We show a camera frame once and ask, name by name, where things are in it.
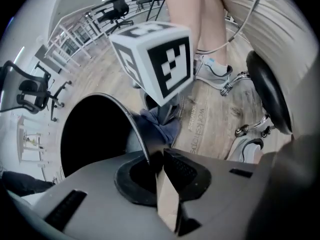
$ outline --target sneaker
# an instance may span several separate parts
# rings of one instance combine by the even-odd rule
[[[232,143],[226,160],[253,164],[256,150],[262,150],[263,147],[264,142],[260,138],[238,137]]]
[[[133,79],[132,79],[132,87],[134,89],[140,89],[141,88],[141,86]]]
[[[207,55],[198,56],[195,60],[195,79],[201,80],[217,90],[222,90],[229,83],[233,71],[230,65],[223,66]]]

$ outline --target black stool seat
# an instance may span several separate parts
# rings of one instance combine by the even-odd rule
[[[281,88],[265,61],[255,52],[250,51],[246,66],[262,105],[269,114],[274,126],[284,134],[291,134],[292,127],[288,107]]]

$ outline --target stool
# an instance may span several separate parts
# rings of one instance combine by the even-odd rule
[[[247,134],[260,126],[262,126],[268,118],[271,119],[273,125],[268,126],[261,136],[265,138],[271,133],[272,129],[277,128],[283,134],[292,134],[291,120],[289,111],[276,80],[275,75],[265,61],[255,52],[250,51],[246,58],[246,66],[248,72],[241,72],[230,83],[227,83],[221,90],[222,96],[228,95],[236,83],[242,80],[251,80],[256,92],[261,98],[262,106],[266,111],[263,118],[254,124],[245,124],[235,131],[235,136],[240,137]]]

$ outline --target cable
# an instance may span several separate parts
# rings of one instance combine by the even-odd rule
[[[50,90],[50,88],[52,87],[52,85],[54,84],[54,82],[55,82],[56,80],[55,79],[53,79],[53,82],[52,82],[52,84],[50,85],[50,87],[47,89],[47,91],[49,91]]]
[[[250,15],[252,14],[253,10],[256,8],[258,3],[259,3],[259,0],[254,0],[253,1],[252,6],[251,6],[251,8],[250,8],[250,10],[248,12],[248,15],[246,16],[244,22],[242,23],[240,28],[237,30],[237,32],[226,43],[224,43],[223,45],[221,45],[220,47],[218,47],[218,48],[216,48],[214,50],[200,50],[200,49],[198,49],[197,51],[199,51],[199,52],[196,52],[196,54],[199,54],[199,55],[213,54],[216,51],[220,50],[221,48],[223,48],[223,47],[227,46],[228,44],[230,44],[236,38],[236,36],[242,31],[242,29],[245,27]]]

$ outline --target trash bin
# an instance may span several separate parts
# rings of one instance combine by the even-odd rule
[[[152,123],[114,97],[93,93],[74,106],[64,124],[62,169],[67,177],[88,164],[139,150],[150,162],[153,154],[167,147]]]

